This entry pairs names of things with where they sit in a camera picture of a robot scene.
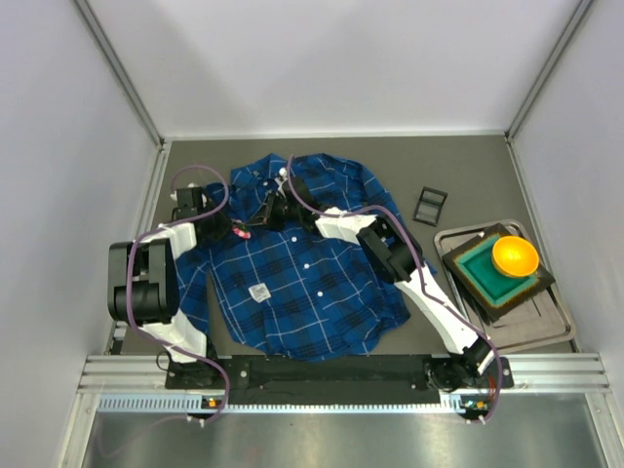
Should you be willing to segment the pink pompom brooch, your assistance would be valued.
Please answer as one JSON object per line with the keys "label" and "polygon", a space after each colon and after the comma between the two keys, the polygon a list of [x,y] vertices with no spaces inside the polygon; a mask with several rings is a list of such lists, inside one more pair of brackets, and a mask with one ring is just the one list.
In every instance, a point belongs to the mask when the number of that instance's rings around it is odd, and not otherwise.
{"label": "pink pompom brooch", "polygon": [[243,224],[235,224],[232,226],[233,233],[245,240],[249,240],[252,237],[251,231]]}

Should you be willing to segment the blue plaid button shirt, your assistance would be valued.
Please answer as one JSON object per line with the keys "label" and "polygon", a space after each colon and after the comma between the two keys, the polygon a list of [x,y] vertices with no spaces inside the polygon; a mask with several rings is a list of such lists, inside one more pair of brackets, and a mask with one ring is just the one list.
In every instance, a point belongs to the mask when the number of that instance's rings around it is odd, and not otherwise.
{"label": "blue plaid button shirt", "polygon": [[[286,165],[269,154],[233,169],[222,212],[250,219]],[[292,172],[320,203],[349,212],[379,205],[401,219],[388,190],[359,162],[321,153],[296,158]],[[324,239],[297,222],[279,232],[253,229],[249,240],[230,233],[184,254],[176,269],[180,308],[198,330],[209,332],[210,273],[232,339],[268,355],[318,362],[369,353],[410,318],[402,293],[378,279],[359,246]],[[259,283],[271,292],[261,303],[249,293]]]}

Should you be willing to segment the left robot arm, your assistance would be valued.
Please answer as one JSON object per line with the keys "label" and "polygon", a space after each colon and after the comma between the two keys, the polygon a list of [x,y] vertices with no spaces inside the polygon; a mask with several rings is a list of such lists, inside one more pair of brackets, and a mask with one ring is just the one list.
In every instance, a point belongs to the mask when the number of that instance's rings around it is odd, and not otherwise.
{"label": "left robot arm", "polygon": [[181,311],[176,261],[204,242],[223,239],[233,222],[202,187],[178,189],[175,201],[171,223],[110,246],[107,307],[113,320],[135,326],[184,366],[213,360],[215,350]]}

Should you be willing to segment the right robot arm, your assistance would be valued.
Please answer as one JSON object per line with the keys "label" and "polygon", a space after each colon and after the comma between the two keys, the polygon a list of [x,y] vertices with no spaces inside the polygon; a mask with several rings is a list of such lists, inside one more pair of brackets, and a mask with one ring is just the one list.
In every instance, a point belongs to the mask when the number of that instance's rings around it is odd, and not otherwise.
{"label": "right robot arm", "polygon": [[414,302],[433,325],[458,376],[478,378],[486,373],[496,357],[488,338],[459,314],[425,264],[420,247],[390,213],[371,208],[354,214],[322,204],[294,177],[268,192],[247,225],[279,231],[288,222],[325,239],[359,246],[373,272]]}

